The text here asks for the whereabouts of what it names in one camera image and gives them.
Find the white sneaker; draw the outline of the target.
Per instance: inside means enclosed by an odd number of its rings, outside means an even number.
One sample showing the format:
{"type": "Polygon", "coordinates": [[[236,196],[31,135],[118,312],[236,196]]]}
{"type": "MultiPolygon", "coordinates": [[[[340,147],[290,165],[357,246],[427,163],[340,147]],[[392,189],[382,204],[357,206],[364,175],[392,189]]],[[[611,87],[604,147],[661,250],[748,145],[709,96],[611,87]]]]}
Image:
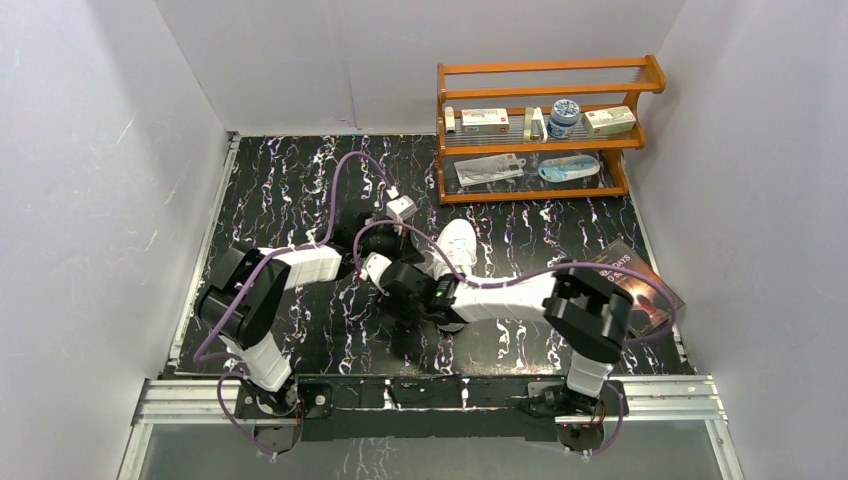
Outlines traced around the white sneaker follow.
{"type": "MultiPolygon", "coordinates": [[[[451,220],[441,231],[436,245],[458,272],[463,275],[473,273],[473,267],[477,263],[477,237],[468,220],[451,220]]],[[[424,257],[424,271],[434,279],[451,272],[447,262],[435,248],[430,248],[424,257]]]]}

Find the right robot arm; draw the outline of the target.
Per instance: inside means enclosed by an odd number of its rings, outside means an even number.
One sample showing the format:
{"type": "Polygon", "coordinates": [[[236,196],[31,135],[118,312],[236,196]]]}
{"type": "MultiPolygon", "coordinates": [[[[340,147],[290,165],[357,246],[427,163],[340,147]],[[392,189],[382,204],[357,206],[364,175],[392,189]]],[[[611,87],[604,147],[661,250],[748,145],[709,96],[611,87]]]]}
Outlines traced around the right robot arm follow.
{"type": "Polygon", "coordinates": [[[549,324],[572,349],[563,399],[577,414],[590,413],[601,403],[633,306],[626,290],[569,263],[524,281],[473,280],[452,274],[433,278],[411,264],[372,254],[365,273],[382,295],[383,311],[405,324],[429,321],[446,332],[484,320],[549,324]]]}

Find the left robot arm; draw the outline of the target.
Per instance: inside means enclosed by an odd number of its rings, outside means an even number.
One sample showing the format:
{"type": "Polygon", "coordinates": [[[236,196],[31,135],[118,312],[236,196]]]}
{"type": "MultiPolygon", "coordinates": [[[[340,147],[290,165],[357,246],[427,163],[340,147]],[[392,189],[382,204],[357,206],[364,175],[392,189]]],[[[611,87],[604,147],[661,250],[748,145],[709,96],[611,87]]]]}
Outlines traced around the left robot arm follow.
{"type": "Polygon", "coordinates": [[[235,245],[213,268],[194,304],[195,317],[211,328],[246,366],[260,403],[275,416],[294,411],[299,391],[290,360],[278,348],[272,326],[285,292],[335,282],[355,269],[356,257],[378,254],[389,261],[424,261],[405,229],[388,215],[344,213],[315,244],[247,248],[235,245]]]}

